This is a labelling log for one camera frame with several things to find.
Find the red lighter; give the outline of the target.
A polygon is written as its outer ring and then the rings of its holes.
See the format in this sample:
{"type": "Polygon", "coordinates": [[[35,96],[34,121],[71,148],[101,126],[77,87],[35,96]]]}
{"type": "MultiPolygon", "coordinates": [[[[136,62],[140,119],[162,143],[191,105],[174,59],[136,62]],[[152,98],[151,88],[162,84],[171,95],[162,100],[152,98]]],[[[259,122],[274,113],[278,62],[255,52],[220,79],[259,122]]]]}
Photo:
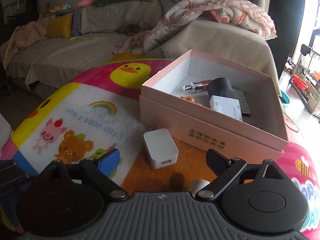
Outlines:
{"type": "Polygon", "coordinates": [[[196,102],[196,100],[192,96],[182,96],[181,98],[201,106],[203,105],[202,103],[196,102]]]}

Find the black plug adapter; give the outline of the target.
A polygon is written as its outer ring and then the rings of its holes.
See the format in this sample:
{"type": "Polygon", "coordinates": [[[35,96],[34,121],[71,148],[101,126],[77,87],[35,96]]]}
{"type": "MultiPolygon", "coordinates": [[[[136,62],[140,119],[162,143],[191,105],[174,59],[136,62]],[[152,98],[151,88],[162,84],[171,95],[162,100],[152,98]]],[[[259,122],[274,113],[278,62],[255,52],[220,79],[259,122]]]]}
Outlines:
{"type": "Polygon", "coordinates": [[[207,92],[210,98],[212,96],[220,96],[224,98],[236,99],[231,82],[225,77],[219,77],[208,83],[207,92]]]}

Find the pink plush toy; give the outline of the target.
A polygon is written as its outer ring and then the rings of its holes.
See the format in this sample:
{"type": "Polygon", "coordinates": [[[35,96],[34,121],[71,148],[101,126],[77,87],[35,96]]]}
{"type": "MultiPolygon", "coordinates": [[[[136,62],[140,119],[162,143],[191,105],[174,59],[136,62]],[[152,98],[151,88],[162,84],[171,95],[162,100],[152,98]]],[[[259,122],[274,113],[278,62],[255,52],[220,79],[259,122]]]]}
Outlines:
{"type": "Polygon", "coordinates": [[[91,5],[94,5],[96,4],[96,0],[81,0],[78,4],[77,4],[77,7],[79,8],[84,8],[84,7],[88,7],[88,6],[91,6],[91,5]]]}

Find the beige covered sofa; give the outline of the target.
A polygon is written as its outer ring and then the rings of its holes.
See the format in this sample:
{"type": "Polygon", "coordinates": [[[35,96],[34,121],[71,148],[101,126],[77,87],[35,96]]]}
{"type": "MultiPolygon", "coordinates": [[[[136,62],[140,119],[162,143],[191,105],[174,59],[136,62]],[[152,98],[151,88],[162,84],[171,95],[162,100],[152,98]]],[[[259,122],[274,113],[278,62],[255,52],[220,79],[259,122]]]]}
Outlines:
{"type": "MultiPolygon", "coordinates": [[[[20,85],[39,82],[38,96],[49,96],[78,74],[100,66],[120,53],[134,53],[133,39],[120,32],[127,20],[154,27],[161,18],[160,2],[143,0],[93,5],[81,12],[83,34],[75,41],[50,38],[15,55],[5,69],[20,85]]],[[[166,34],[157,33],[140,54],[176,59],[195,49],[255,69],[278,82],[278,73],[267,42],[258,34],[228,23],[199,17],[166,34]]]]}

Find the red lip gloss tube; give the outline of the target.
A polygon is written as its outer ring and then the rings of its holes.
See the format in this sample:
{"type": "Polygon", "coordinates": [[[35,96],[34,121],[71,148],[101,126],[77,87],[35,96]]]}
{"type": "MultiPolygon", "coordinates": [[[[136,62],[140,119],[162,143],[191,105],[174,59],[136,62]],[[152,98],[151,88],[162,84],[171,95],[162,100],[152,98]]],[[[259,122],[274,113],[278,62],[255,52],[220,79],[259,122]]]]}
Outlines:
{"type": "Polygon", "coordinates": [[[198,93],[207,90],[207,86],[211,83],[211,80],[203,80],[197,82],[191,82],[188,85],[183,86],[183,90],[187,93],[198,93]]]}

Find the floral pink blanket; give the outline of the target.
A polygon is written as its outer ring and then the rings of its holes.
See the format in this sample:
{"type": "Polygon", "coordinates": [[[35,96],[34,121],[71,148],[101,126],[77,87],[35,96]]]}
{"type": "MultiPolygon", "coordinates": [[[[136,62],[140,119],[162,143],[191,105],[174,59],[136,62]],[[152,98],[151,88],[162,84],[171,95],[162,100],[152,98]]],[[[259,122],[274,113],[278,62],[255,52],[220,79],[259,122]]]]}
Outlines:
{"type": "Polygon", "coordinates": [[[129,37],[110,53],[145,54],[167,42],[198,18],[249,30],[265,41],[277,37],[272,18],[248,0],[181,0],[165,13],[153,29],[129,37]]]}

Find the red plastic basin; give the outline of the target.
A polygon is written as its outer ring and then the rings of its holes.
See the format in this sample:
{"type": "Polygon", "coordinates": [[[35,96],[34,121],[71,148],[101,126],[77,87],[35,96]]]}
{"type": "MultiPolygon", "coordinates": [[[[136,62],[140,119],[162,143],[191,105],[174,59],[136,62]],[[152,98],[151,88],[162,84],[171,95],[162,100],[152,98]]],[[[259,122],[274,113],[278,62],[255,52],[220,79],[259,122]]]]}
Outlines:
{"type": "Polygon", "coordinates": [[[293,84],[301,91],[308,89],[308,84],[303,81],[298,75],[294,74],[292,78],[293,84]]]}

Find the peach cloth on sofa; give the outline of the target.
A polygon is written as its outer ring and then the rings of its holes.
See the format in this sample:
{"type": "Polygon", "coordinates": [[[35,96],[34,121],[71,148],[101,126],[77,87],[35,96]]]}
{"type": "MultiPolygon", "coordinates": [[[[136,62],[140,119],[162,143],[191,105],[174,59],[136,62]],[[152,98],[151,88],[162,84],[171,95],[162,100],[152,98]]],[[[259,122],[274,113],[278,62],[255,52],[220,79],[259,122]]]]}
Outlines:
{"type": "Polygon", "coordinates": [[[17,27],[12,33],[7,48],[3,56],[3,67],[6,69],[11,59],[19,52],[23,51],[42,40],[47,36],[47,29],[38,22],[29,22],[28,24],[17,27]]]}

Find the metal shelf rack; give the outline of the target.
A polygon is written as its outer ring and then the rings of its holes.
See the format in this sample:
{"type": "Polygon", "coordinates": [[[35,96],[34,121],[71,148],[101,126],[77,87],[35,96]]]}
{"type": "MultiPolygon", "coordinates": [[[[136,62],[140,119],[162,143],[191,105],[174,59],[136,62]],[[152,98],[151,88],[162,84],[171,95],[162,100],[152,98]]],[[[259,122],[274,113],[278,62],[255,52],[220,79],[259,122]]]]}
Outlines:
{"type": "Polygon", "coordinates": [[[319,53],[305,44],[301,45],[298,61],[293,64],[290,84],[298,93],[307,111],[319,119],[319,53]],[[308,89],[301,91],[293,84],[294,74],[308,84],[308,89]]]}

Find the pink cardboard box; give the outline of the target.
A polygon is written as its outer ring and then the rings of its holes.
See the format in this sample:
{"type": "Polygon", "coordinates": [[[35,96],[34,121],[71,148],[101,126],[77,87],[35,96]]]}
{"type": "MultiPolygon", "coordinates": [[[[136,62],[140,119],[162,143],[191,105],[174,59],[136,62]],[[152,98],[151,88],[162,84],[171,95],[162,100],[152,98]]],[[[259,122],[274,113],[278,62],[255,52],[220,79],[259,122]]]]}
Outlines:
{"type": "Polygon", "coordinates": [[[204,151],[249,163],[277,160],[288,143],[278,94],[270,76],[220,57],[190,50],[142,85],[142,124],[166,128],[172,137],[204,151]],[[183,86],[196,81],[228,78],[243,91],[250,116],[236,120],[210,109],[207,92],[186,100],[183,86]]]}

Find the yellow cushion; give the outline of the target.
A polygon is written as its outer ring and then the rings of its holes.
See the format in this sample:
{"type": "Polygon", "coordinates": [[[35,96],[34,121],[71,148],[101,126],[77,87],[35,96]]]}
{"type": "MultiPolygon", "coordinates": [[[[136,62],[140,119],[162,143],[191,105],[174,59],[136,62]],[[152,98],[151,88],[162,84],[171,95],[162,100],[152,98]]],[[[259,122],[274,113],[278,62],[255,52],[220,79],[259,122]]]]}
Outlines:
{"type": "Polygon", "coordinates": [[[47,38],[68,38],[71,35],[73,13],[52,17],[47,28],[47,38]]]}

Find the white usb wall charger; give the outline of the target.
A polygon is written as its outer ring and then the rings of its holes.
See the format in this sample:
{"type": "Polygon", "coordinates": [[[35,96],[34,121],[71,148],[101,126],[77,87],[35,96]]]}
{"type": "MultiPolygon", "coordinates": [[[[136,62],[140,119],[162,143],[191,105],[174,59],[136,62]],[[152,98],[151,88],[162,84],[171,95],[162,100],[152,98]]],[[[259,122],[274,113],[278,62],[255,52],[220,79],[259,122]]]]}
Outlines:
{"type": "Polygon", "coordinates": [[[146,132],[143,141],[152,168],[159,169],[177,162],[179,151],[168,129],[146,132]]]}

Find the white battery charger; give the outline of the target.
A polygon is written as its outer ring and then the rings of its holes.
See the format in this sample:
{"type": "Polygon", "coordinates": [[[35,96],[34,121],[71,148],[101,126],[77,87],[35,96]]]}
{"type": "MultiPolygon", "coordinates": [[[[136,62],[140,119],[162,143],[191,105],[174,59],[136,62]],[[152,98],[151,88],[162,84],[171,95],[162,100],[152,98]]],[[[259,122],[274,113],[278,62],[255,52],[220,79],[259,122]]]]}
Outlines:
{"type": "Polygon", "coordinates": [[[243,121],[240,102],[238,99],[212,95],[209,101],[210,108],[233,119],[243,121]]]}

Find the colourful cartoon play mat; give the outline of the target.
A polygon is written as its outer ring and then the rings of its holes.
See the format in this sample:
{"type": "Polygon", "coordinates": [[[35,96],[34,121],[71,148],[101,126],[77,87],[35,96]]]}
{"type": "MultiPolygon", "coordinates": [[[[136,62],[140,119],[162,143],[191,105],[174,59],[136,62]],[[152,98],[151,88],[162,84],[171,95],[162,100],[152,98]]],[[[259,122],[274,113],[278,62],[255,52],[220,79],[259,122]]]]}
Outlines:
{"type": "Polygon", "coordinates": [[[172,137],[177,162],[151,167],[143,134],[162,128],[142,124],[139,100],[142,85],[172,62],[89,69],[20,124],[1,160],[29,177],[1,206],[21,239],[319,239],[318,179],[298,144],[288,141],[277,160],[243,159],[246,168],[216,200],[195,199],[217,177],[208,150],[172,137]],[[109,178],[128,193],[125,201],[104,201],[79,165],[114,148],[120,164],[109,178]]]}

